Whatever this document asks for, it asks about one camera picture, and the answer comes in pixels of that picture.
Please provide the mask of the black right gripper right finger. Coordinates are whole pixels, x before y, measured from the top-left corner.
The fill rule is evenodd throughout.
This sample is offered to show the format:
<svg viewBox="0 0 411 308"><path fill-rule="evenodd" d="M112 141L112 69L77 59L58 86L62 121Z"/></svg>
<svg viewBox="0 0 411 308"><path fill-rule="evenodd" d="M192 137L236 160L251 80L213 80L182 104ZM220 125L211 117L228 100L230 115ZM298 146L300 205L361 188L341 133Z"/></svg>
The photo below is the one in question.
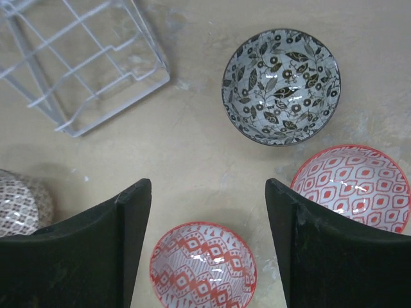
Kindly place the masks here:
<svg viewBox="0 0 411 308"><path fill-rule="evenodd" d="M410 237L370 227L275 178L268 219L288 307L409 307Z"/></svg>

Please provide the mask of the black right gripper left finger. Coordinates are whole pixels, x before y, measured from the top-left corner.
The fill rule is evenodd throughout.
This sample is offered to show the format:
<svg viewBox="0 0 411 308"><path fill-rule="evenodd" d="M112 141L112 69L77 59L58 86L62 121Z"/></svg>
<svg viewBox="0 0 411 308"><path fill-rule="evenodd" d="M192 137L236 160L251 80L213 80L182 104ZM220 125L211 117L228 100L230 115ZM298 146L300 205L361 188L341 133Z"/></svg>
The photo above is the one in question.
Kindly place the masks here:
<svg viewBox="0 0 411 308"><path fill-rule="evenodd" d="M141 179L32 235L1 239L2 307L130 307L150 207Z"/></svg>

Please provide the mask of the brown lattice pattern bowl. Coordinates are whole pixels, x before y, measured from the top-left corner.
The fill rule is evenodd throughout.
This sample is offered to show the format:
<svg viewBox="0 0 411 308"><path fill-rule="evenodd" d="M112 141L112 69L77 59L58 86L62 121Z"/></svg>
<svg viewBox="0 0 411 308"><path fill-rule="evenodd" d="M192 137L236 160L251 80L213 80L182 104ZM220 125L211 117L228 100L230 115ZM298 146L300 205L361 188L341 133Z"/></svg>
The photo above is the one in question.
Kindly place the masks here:
<svg viewBox="0 0 411 308"><path fill-rule="evenodd" d="M1 170L1 237L30 235L53 216L53 199L40 180Z"/></svg>

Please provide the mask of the red diamond dot bowl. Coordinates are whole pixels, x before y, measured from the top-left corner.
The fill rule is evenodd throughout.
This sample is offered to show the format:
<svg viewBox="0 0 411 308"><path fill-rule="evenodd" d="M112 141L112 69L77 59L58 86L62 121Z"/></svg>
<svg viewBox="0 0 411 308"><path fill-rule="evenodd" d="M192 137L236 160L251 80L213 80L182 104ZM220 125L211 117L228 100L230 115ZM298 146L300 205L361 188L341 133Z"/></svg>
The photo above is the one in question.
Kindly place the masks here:
<svg viewBox="0 0 411 308"><path fill-rule="evenodd" d="M410 217L410 184L386 154L343 144L309 158L291 188L301 196L359 223L400 234Z"/></svg>

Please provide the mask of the black floral pattern bowl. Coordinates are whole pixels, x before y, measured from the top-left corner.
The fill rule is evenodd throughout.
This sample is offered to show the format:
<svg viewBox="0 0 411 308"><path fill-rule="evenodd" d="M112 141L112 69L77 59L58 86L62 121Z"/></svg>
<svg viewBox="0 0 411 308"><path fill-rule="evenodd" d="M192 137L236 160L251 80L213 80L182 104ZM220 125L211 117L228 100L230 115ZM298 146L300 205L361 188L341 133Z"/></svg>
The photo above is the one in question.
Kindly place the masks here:
<svg viewBox="0 0 411 308"><path fill-rule="evenodd" d="M228 118L244 136L289 146L327 125L340 99L341 75L321 41L280 28L254 35L234 52L221 90Z"/></svg>

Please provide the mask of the white wire dish rack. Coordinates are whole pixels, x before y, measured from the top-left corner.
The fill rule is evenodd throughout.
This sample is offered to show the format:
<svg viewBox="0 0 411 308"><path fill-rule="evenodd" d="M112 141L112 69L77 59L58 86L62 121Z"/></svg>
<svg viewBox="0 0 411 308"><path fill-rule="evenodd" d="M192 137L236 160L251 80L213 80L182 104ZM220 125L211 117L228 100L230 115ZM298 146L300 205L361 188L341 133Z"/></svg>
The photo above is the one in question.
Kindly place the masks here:
<svg viewBox="0 0 411 308"><path fill-rule="evenodd" d="M2 1L1 105L79 137L171 79L136 1Z"/></svg>

